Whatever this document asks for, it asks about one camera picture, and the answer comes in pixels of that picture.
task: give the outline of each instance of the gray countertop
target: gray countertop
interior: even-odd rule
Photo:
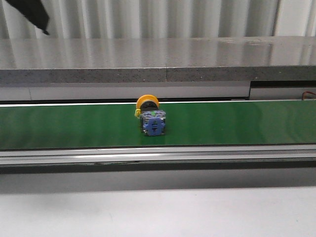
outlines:
[[[2,39],[0,83],[314,80],[315,37]]]

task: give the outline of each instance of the yellow ring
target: yellow ring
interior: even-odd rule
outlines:
[[[159,101],[158,101],[157,97],[155,97],[154,95],[143,95],[143,96],[139,97],[139,99],[137,100],[136,109],[140,110],[140,107],[146,101],[153,101],[157,105],[157,107],[159,108]]]

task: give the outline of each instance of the green conveyor belt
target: green conveyor belt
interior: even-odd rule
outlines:
[[[316,101],[161,104],[166,134],[146,137],[134,104],[0,107],[0,150],[316,143]]]

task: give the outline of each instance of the wire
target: wire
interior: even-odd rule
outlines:
[[[316,93],[314,93],[314,92],[311,92],[311,91],[305,91],[305,92],[302,94],[302,100],[305,100],[305,96],[306,96],[306,94],[316,95]]]

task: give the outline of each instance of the corrugated metal wall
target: corrugated metal wall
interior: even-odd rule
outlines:
[[[316,0],[42,0],[44,35],[0,0],[0,38],[315,36]]]

